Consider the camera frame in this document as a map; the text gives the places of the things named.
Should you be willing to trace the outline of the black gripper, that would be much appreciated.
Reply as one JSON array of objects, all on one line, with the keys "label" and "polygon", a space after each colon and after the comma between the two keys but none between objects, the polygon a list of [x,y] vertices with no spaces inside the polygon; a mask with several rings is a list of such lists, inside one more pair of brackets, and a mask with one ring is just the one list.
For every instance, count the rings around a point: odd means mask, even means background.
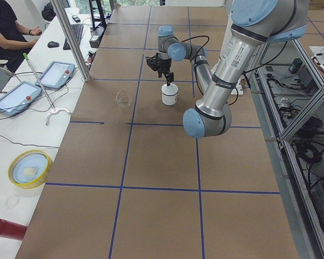
[{"label": "black gripper", "polygon": [[166,78],[167,86],[174,81],[174,73],[170,71],[172,65],[172,59],[159,59],[158,60],[158,78],[162,75]]}]

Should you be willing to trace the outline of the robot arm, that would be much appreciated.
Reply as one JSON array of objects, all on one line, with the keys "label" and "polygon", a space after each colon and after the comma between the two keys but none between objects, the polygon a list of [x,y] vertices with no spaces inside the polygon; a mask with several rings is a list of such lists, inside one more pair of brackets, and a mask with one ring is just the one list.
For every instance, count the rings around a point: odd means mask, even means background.
[{"label": "robot arm", "polygon": [[263,43],[287,42],[306,32],[308,1],[233,1],[231,38],[215,71],[204,49],[183,43],[171,26],[158,30],[158,57],[168,61],[188,59],[203,92],[194,108],[184,112],[185,132],[193,138],[225,133],[232,121],[227,99],[236,87],[256,48]]}]

